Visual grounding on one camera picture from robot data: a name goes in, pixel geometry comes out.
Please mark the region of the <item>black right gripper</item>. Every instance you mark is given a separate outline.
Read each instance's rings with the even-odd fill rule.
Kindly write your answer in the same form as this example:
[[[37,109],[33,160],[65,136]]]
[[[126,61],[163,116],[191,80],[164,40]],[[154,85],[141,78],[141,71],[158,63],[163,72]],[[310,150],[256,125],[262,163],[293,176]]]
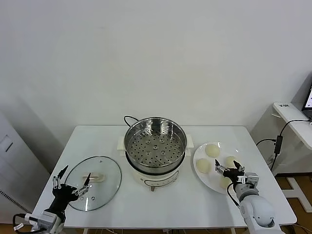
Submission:
[[[236,168],[226,168],[222,166],[218,160],[215,160],[215,171],[217,171],[220,175],[223,175],[224,177],[227,177],[231,180],[233,185],[237,185],[238,177],[244,176],[245,167],[241,166],[239,162],[236,160],[233,161]]]

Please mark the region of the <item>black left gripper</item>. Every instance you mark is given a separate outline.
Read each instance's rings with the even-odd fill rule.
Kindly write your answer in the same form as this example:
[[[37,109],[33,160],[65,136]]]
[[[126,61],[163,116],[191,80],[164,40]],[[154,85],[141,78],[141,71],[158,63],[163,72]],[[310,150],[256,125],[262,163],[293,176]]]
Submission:
[[[61,184],[61,179],[65,174],[68,165],[63,168],[57,176],[53,176],[53,190],[54,200],[50,207],[45,211],[56,214],[64,215],[68,204],[72,201],[76,201],[78,196],[84,195],[89,190],[89,182],[91,173],[88,174],[82,188],[76,189],[75,187]]]

